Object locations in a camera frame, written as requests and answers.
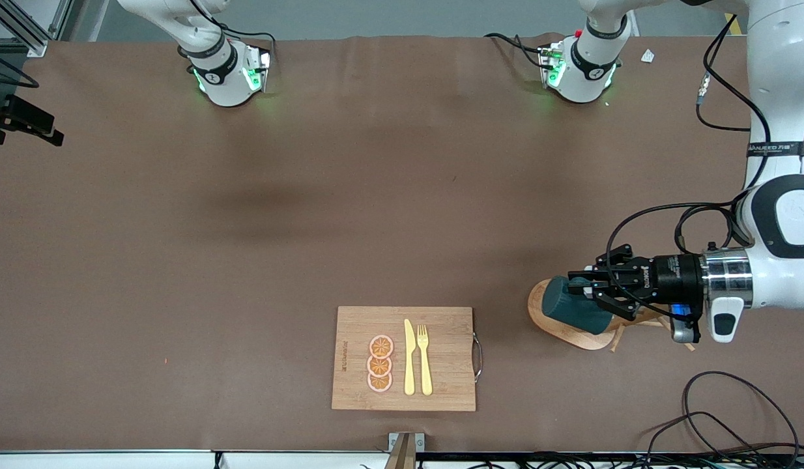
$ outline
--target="table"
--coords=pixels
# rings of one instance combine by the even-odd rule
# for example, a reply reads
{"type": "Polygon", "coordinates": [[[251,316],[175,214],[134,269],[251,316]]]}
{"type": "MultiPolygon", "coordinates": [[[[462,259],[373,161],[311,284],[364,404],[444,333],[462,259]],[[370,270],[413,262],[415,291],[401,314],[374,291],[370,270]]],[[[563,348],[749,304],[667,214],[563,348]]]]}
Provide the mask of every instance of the table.
{"type": "MultiPolygon", "coordinates": [[[[631,39],[588,105],[491,39],[285,42],[277,93],[236,109],[173,44],[51,44],[23,95],[66,143],[0,150],[0,450],[373,450],[389,431],[435,451],[641,450],[710,369],[765,389],[804,442],[804,311],[752,312],[694,353],[634,328],[616,354],[526,312],[628,214],[739,190],[745,135],[694,116],[707,42],[631,39]],[[330,409],[337,306],[386,305],[474,308],[477,412],[330,409]]],[[[741,89],[744,51],[728,38],[718,61],[741,89]]],[[[704,109],[748,121],[714,86],[704,109]]],[[[674,252],[676,216],[619,240],[674,252]]],[[[696,249],[723,236],[716,214],[687,231],[696,249]]],[[[788,438],[747,390],[701,384],[692,406],[788,438]]],[[[702,449],[682,428],[657,447],[702,449]]]]}

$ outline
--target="wooden cutting board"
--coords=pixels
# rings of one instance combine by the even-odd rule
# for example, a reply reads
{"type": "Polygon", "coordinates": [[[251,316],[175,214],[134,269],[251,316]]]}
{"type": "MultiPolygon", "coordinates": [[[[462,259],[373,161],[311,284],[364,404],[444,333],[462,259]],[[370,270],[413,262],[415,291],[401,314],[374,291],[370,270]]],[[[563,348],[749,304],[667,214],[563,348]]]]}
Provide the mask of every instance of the wooden cutting board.
{"type": "Polygon", "coordinates": [[[340,306],[336,327],[336,362],[333,373],[333,409],[349,410],[465,410],[476,409],[472,365],[471,308],[340,306]],[[420,349],[414,351],[414,395],[405,395],[405,319],[416,333],[417,324],[428,327],[428,360],[434,393],[422,394],[420,349]],[[384,334],[393,339],[394,351],[388,391],[367,385],[369,344],[384,334]]]}

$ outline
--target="metal handle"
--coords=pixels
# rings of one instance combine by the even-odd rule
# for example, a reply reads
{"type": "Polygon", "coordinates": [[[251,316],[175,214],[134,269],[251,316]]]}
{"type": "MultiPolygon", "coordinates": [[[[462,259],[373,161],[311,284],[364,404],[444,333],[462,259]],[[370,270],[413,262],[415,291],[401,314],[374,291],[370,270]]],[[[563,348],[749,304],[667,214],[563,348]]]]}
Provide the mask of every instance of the metal handle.
{"type": "Polygon", "coordinates": [[[474,382],[477,383],[477,380],[480,379],[480,373],[483,373],[483,345],[480,344],[480,340],[477,338],[477,332],[471,333],[471,339],[477,348],[477,371],[474,372],[474,382]]]}

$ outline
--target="cable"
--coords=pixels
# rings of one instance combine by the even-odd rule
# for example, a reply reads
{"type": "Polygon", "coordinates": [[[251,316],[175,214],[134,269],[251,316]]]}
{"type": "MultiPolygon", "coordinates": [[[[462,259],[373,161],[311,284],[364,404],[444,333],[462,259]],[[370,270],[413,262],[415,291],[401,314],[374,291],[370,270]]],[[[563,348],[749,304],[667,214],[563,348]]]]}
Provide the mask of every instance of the cable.
{"type": "Polygon", "coordinates": [[[521,48],[521,51],[523,51],[524,56],[526,57],[527,60],[530,61],[530,63],[532,63],[535,66],[538,66],[538,68],[542,68],[542,69],[545,69],[545,70],[552,70],[553,69],[552,65],[546,65],[545,63],[535,62],[535,60],[533,60],[532,57],[530,57],[530,53],[528,53],[526,51],[526,48],[524,47],[523,42],[521,42],[521,37],[520,36],[515,35],[515,41],[518,42],[518,47],[521,48]]]}
{"type": "MultiPolygon", "coordinates": [[[[685,384],[685,388],[683,388],[683,412],[685,412],[686,416],[689,416],[689,419],[688,419],[689,420],[689,425],[691,426],[691,429],[694,430],[695,434],[697,434],[697,437],[704,444],[709,446],[709,448],[711,448],[712,451],[717,453],[718,456],[727,457],[725,454],[723,454],[723,452],[719,451],[717,448],[715,448],[715,446],[712,446],[712,444],[709,443],[708,440],[705,439],[705,437],[703,437],[703,434],[700,433],[700,430],[697,428],[697,425],[695,425],[694,420],[691,419],[690,412],[689,412],[689,391],[691,391],[691,386],[694,385],[695,381],[699,380],[702,377],[708,376],[708,375],[719,375],[719,376],[722,376],[722,377],[728,377],[728,378],[730,378],[732,380],[736,380],[739,383],[742,383],[743,385],[749,387],[750,389],[752,389],[753,391],[758,393],[771,406],[773,406],[775,408],[775,411],[778,412],[778,415],[780,415],[781,418],[785,421],[785,423],[787,424],[787,427],[790,430],[790,434],[792,434],[792,436],[793,436],[793,457],[792,457],[792,460],[790,460],[790,464],[788,464],[786,466],[786,469],[792,469],[793,466],[796,465],[796,459],[799,457],[799,450],[801,448],[800,448],[800,445],[799,445],[799,436],[796,433],[796,428],[793,427],[793,423],[790,421],[790,418],[786,415],[784,410],[781,410],[781,407],[778,406],[778,404],[775,403],[775,401],[772,400],[771,397],[766,395],[766,392],[762,391],[758,386],[754,385],[753,383],[750,383],[750,381],[745,380],[745,379],[743,379],[741,377],[738,377],[736,375],[733,375],[732,373],[726,373],[726,371],[704,371],[702,373],[698,373],[697,375],[694,375],[691,378],[691,380],[689,380],[689,382],[685,384]]],[[[721,424],[721,426],[728,429],[728,427],[726,425],[721,424]]],[[[733,433],[732,430],[729,430],[729,431],[730,431],[730,433],[733,434],[733,436],[738,437],[738,436],[736,436],[735,433],[733,433]]],[[[741,444],[743,444],[744,446],[750,446],[747,442],[744,442],[744,440],[741,440],[741,444]]]]}
{"type": "MultiPolygon", "coordinates": [[[[727,80],[724,80],[724,78],[722,78],[721,75],[719,75],[715,69],[712,68],[712,63],[715,61],[715,56],[717,56],[718,51],[721,50],[721,44],[723,44],[723,40],[726,38],[726,32],[729,30],[729,27],[735,23],[736,18],[738,18],[737,15],[732,15],[732,17],[729,18],[729,21],[726,22],[724,29],[721,30],[721,33],[715,37],[715,40],[712,41],[711,44],[709,44],[709,48],[706,48],[706,53],[703,54],[703,68],[706,69],[706,72],[708,72],[712,78],[715,78],[715,81],[723,85],[724,88],[728,89],[733,95],[738,97],[738,99],[741,99],[744,104],[747,104],[747,106],[753,110],[753,113],[757,116],[758,120],[762,124],[762,127],[764,128],[764,143],[765,145],[769,145],[769,143],[771,143],[771,131],[769,130],[768,120],[766,120],[762,110],[760,110],[759,107],[753,103],[753,101],[750,101],[750,99],[745,97],[742,92],[739,92],[734,86],[732,86],[732,84],[729,84],[727,80]],[[712,53],[713,50],[714,54],[711,56],[711,59],[709,59],[710,53],[712,53]]],[[[751,179],[750,184],[747,184],[748,188],[756,185],[760,175],[762,175],[762,172],[764,171],[768,158],[769,156],[766,154],[762,157],[762,163],[760,163],[758,166],[758,169],[756,170],[753,179],[751,179]]]]}
{"type": "MultiPolygon", "coordinates": [[[[671,313],[669,311],[665,311],[665,309],[657,308],[656,306],[650,305],[650,303],[648,303],[645,300],[635,296],[635,294],[632,294],[631,292],[629,292],[628,290],[626,290],[626,289],[624,289],[622,287],[622,285],[619,283],[619,279],[617,279],[616,276],[613,273],[613,264],[611,264],[611,261],[610,261],[610,252],[611,252],[611,250],[613,250],[613,242],[614,242],[614,240],[616,240],[616,235],[618,235],[619,232],[622,231],[622,229],[625,228],[626,225],[628,225],[628,223],[631,223],[633,220],[636,220],[641,216],[646,216],[647,214],[650,214],[650,213],[659,212],[659,211],[662,211],[662,210],[674,210],[674,208],[704,208],[705,207],[706,210],[718,210],[722,214],[724,214],[724,212],[728,212],[728,211],[727,210],[721,210],[720,208],[721,207],[726,207],[728,205],[731,205],[732,203],[733,203],[733,200],[730,200],[729,202],[723,202],[721,204],[713,203],[713,202],[685,202],[685,203],[681,203],[681,204],[657,205],[655,207],[650,207],[650,208],[645,208],[644,210],[640,210],[639,212],[637,212],[635,214],[632,214],[632,216],[629,216],[628,218],[622,220],[622,222],[619,223],[619,225],[617,225],[616,228],[614,228],[613,232],[610,234],[610,237],[608,237],[608,242],[607,242],[607,245],[605,246],[605,261],[606,261],[605,264],[607,265],[608,277],[610,278],[611,284],[613,284],[614,287],[617,288],[617,290],[622,292],[623,296],[626,296],[629,299],[634,300],[635,303],[637,303],[637,305],[640,305],[640,306],[646,307],[648,309],[651,309],[652,311],[655,311],[656,313],[660,313],[661,315],[664,315],[665,317],[670,317],[670,318],[676,319],[676,320],[688,321],[690,319],[689,317],[686,317],[685,315],[676,315],[676,314],[671,313]]],[[[726,224],[729,227],[730,234],[732,234],[732,231],[735,229],[735,223],[736,222],[733,222],[730,218],[726,218],[726,219],[727,219],[726,224]]],[[[682,233],[682,223],[679,223],[678,226],[675,228],[675,234],[677,233],[678,229],[682,233]]]]}
{"type": "MultiPolygon", "coordinates": [[[[719,75],[714,70],[714,68],[712,68],[712,64],[715,62],[715,58],[717,57],[718,52],[721,50],[721,45],[723,45],[723,41],[724,38],[726,38],[726,34],[729,31],[729,27],[732,26],[737,17],[738,16],[736,15],[732,15],[729,21],[726,22],[726,25],[723,27],[723,29],[721,29],[721,32],[718,33],[717,36],[715,36],[715,39],[712,40],[711,44],[709,44],[709,47],[706,48],[706,52],[703,54],[703,68],[706,69],[707,74],[709,74],[712,78],[715,78],[715,81],[723,85],[724,88],[726,88],[733,95],[741,99],[741,101],[744,104],[747,104],[747,106],[749,106],[749,108],[753,111],[753,113],[756,113],[758,120],[762,123],[762,127],[764,128],[765,144],[768,145],[769,143],[771,143],[771,132],[769,131],[768,120],[766,120],[762,111],[759,109],[758,106],[756,106],[756,104],[753,103],[753,101],[750,101],[750,99],[745,97],[744,94],[739,92],[735,87],[732,86],[732,84],[726,82],[726,80],[724,80],[724,78],[722,78],[721,75],[719,75]]],[[[698,119],[702,120],[702,122],[706,124],[706,121],[702,118],[702,115],[700,115],[700,101],[698,103],[699,104],[696,105],[698,119]]],[[[729,246],[729,243],[732,240],[736,240],[738,241],[739,244],[742,244],[742,246],[746,246],[747,239],[745,238],[743,232],[741,232],[741,229],[739,229],[738,227],[739,225],[738,225],[738,216],[736,215],[736,208],[738,207],[739,202],[741,202],[741,200],[747,195],[749,190],[758,182],[758,179],[760,178],[760,175],[762,175],[766,163],[768,162],[768,158],[769,157],[766,154],[762,157],[762,163],[760,163],[760,165],[758,166],[758,169],[756,170],[753,179],[751,179],[750,183],[747,184],[745,189],[742,190],[738,196],[735,196],[735,199],[730,200],[730,202],[720,204],[712,202],[700,202],[700,203],[659,205],[657,207],[651,207],[646,208],[646,210],[641,210],[633,214],[633,216],[630,216],[625,220],[623,220],[623,222],[620,223],[619,226],[616,227],[616,229],[614,229],[613,233],[610,235],[610,238],[608,238],[607,246],[605,246],[605,258],[607,259],[608,277],[610,277],[611,284],[613,284],[614,287],[617,288],[617,290],[622,292],[623,296],[628,297],[631,300],[634,300],[635,303],[637,303],[637,305],[639,306],[651,309],[652,311],[658,312],[662,315],[665,315],[666,317],[670,317],[676,320],[688,321],[690,319],[689,317],[685,317],[685,315],[675,315],[669,311],[665,311],[664,309],[652,306],[643,299],[636,297],[631,292],[622,288],[622,285],[619,283],[619,280],[616,279],[616,276],[613,274],[613,265],[610,263],[610,251],[613,249],[612,246],[613,241],[616,238],[616,235],[618,235],[619,232],[622,231],[623,226],[627,225],[629,222],[635,220],[636,218],[660,210],[671,210],[671,208],[687,208],[687,210],[682,214],[679,222],[677,222],[677,225],[675,226],[675,245],[679,250],[681,250],[681,252],[691,253],[688,249],[685,248],[685,240],[682,235],[683,223],[687,222],[687,220],[690,219],[695,214],[699,214],[710,210],[716,210],[720,212],[724,216],[724,219],[726,220],[727,238],[724,244],[721,244],[721,249],[729,246]]],[[[691,318],[691,320],[697,321],[699,320],[699,317],[691,318]]]]}
{"type": "Polygon", "coordinates": [[[715,128],[716,130],[726,130],[729,132],[748,132],[750,131],[749,127],[726,127],[723,125],[712,124],[711,122],[707,121],[700,115],[700,104],[695,104],[695,112],[697,113],[697,120],[700,121],[701,124],[706,125],[706,127],[715,128]]]}
{"type": "Polygon", "coordinates": [[[25,78],[26,80],[29,80],[29,83],[24,83],[24,82],[22,82],[20,80],[11,79],[11,77],[9,77],[8,75],[4,74],[3,72],[0,72],[1,76],[3,76],[4,78],[9,78],[8,80],[0,78],[0,83],[10,84],[10,85],[13,85],[13,86],[19,86],[19,87],[22,87],[22,88],[40,88],[40,84],[38,83],[37,80],[32,78],[29,74],[26,74],[26,72],[24,72],[23,70],[17,68],[17,66],[11,65],[11,63],[6,61],[2,57],[0,57],[0,63],[2,63],[2,65],[6,66],[7,68],[9,68],[11,71],[15,72],[15,74],[19,75],[20,77],[25,78]]]}
{"type": "Polygon", "coordinates": [[[579,466],[579,462],[583,462],[584,464],[587,465],[587,467],[590,467],[590,469],[596,469],[596,467],[593,466],[593,463],[577,454],[562,454],[554,451],[536,451],[533,452],[533,456],[550,458],[549,462],[554,464],[552,466],[546,467],[545,469],[552,469],[553,467],[557,466],[565,466],[568,469],[571,469],[571,467],[569,466],[569,464],[571,463],[575,465],[576,469],[581,469],[581,466],[579,466]]]}
{"type": "MultiPolygon", "coordinates": [[[[769,448],[794,448],[793,443],[757,443],[755,445],[751,445],[754,450],[768,450],[769,448]]],[[[799,444],[799,449],[804,450],[804,445],[801,443],[799,444]]]]}
{"type": "Polygon", "coordinates": [[[229,25],[227,25],[225,23],[220,23],[220,21],[217,21],[216,19],[214,19],[214,17],[212,17],[210,15],[210,13],[205,12],[205,10],[203,10],[202,7],[199,6],[199,3],[197,3],[196,0],[190,0],[190,3],[191,3],[191,5],[194,6],[194,8],[196,8],[196,11],[199,12],[199,14],[202,15],[203,18],[205,18],[205,19],[207,19],[209,21],[209,23],[214,24],[214,26],[219,27],[220,29],[222,29],[226,33],[232,33],[233,35],[238,35],[238,36],[267,36],[269,39],[272,40],[272,50],[274,51],[274,43],[276,42],[276,40],[275,40],[274,36],[271,35],[270,33],[264,33],[264,32],[261,32],[261,33],[244,33],[242,31],[232,29],[231,27],[229,27],[229,25]]]}
{"type": "Polygon", "coordinates": [[[501,35],[501,33],[489,33],[488,35],[485,35],[483,37],[484,38],[496,38],[496,39],[501,39],[503,41],[506,41],[506,43],[509,44],[510,46],[512,46],[513,48],[518,48],[519,50],[523,51],[524,56],[526,57],[526,59],[529,60],[530,63],[532,63],[533,65],[538,66],[538,68],[542,68],[542,69],[545,69],[545,70],[552,70],[553,69],[552,66],[550,66],[550,65],[546,65],[546,64],[543,64],[543,63],[536,62],[536,60],[533,60],[533,58],[530,56],[530,52],[531,53],[538,53],[538,50],[540,48],[549,47],[550,44],[542,44],[542,45],[539,45],[536,48],[530,48],[530,47],[525,46],[524,42],[521,42],[521,37],[518,36],[518,35],[515,35],[515,38],[513,38],[513,39],[507,38],[507,36],[501,35]]]}
{"type": "MultiPolygon", "coordinates": [[[[691,413],[686,412],[685,415],[682,415],[682,416],[679,416],[676,419],[673,419],[672,421],[670,421],[667,424],[665,424],[660,430],[656,431],[656,433],[654,434],[654,436],[652,436],[652,439],[650,439],[650,442],[648,443],[648,451],[646,452],[646,459],[650,460],[650,454],[652,454],[652,451],[654,451],[654,444],[656,443],[656,440],[661,436],[661,434],[663,434],[666,430],[669,430],[671,427],[675,427],[675,425],[678,425],[678,424],[680,424],[682,422],[688,421],[691,424],[692,423],[691,418],[693,418],[693,416],[707,416],[707,418],[711,418],[713,421],[715,421],[715,423],[720,425],[721,428],[723,428],[724,430],[728,431],[728,433],[730,433],[736,440],[739,440],[739,442],[741,442],[741,444],[743,444],[744,446],[749,446],[749,443],[747,443],[743,438],[741,438],[738,433],[735,433],[735,431],[733,431],[732,428],[728,427],[727,424],[724,424],[720,419],[716,418],[715,416],[713,416],[709,412],[703,412],[702,410],[697,410],[697,412],[691,412],[691,413]]],[[[722,453],[720,453],[719,456],[726,457],[728,459],[728,457],[726,455],[723,455],[722,453]]],[[[744,467],[748,467],[750,469],[754,469],[754,466],[747,466],[747,465],[744,465],[742,463],[738,463],[738,464],[740,466],[744,466],[744,467]]]]}
{"type": "Polygon", "coordinates": [[[478,464],[477,466],[468,467],[467,469],[480,469],[482,467],[486,467],[488,469],[505,469],[503,466],[498,466],[497,464],[492,464],[489,461],[486,461],[483,464],[478,464]]]}
{"type": "MultiPolygon", "coordinates": [[[[708,64],[709,68],[714,66],[715,58],[717,57],[718,51],[721,50],[721,44],[723,44],[723,40],[724,40],[724,38],[726,38],[726,33],[729,31],[729,27],[732,26],[733,21],[735,21],[734,16],[732,18],[730,18],[729,21],[726,22],[726,26],[724,26],[723,29],[721,29],[721,32],[718,33],[717,36],[715,36],[715,41],[713,42],[713,44],[715,42],[717,44],[715,45],[715,48],[711,53],[711,59],[708,59],[708,57],[707,57],[707,55],[709,53],[709,50],[711,50],[711,45],[710,45],[710,49],[707,50],[706,53],[703,55],[704,68],[706,67],[707,64],[708,64]]],[[[727,131],[731,131],[731,132],[748,132],[748,131],[750,131],[750,128],[748,128],[748,127],[725,127],[723,125],[711,124],[710,122],[706,121],[706,119],[703,118],[703,115],[700,113],[700,107],[703,104],[703,97],[706,95],[706,89],[709,86],[708,78],[710,76],[711,76],[711,74],[709,74],[709,72],[706,72],[706,74],[703,76],[703,81],[700,84],[700,96],[698,97],[697,104],[695,105],[695,112],[697,114],[697,120],[699,120],[703,125],[706,125],[706,127],[716,128],[717,130],[727,130],[727,131]]]]}
{"type": "Polygon", "coordinates": [[[485,35],[485,36],[483,36],[483,37],[484,37],[484,38],[496,38],[496,39],[501,39],[502,41],[507,42],[507,44],[509,44],[509,45],[510,45],[510,46],[512,46],[513,48],[523,48],[525,51],[533,51],[534,53],[538,53],[538,48],[528,48],[528,47],[526,47],[526,46],[525,46],[525,45],[523,45],[523,44],[519,44],[518,42],[516,42],[516,41],[515,41],[514,39],[512,39],[512,38],[507,38],[507,36],[501,35],[501,33],[489,33],[488,35],[485,35]]]}

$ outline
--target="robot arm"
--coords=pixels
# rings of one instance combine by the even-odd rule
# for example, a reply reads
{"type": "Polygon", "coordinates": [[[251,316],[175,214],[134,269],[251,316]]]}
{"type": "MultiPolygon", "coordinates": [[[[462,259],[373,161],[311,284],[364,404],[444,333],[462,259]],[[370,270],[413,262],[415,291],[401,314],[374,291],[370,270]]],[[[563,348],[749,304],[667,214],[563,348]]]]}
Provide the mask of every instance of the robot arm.
{"type": "Polygon", "coordinates": [[[172,36],[194,65],[199,88],[220,106],[243,104],[265,87],[268,51],[226,38],[223,30],[203,17],[222,12],[230,0],[119,0],[121,6],[161,27],[172,36]]]}
{"type": "MultiPolygon", "coordinates": [[[[753,115],[745,196],[736,208],[745,246],[652,258],[622,246],[569,273],[570,294],[628,320],[640,303],[669,305],[678,342],[698,341],[704,312],[715,341],[729,342],[746,309],[804,309],[804,0],[742,3],[751,101],[766,122],[753,115]]],[[[601,89],[590,91],[583,96],[601,89]]]]}
{"type": "Polygon", "coordinates": [[[619,52],[631,36],[631,10],[668,0],[579,0],[587,13],[580,36],[551,44],[541,61],[545,85],[574,103],[590,103],[610,86],[619,52]]]}

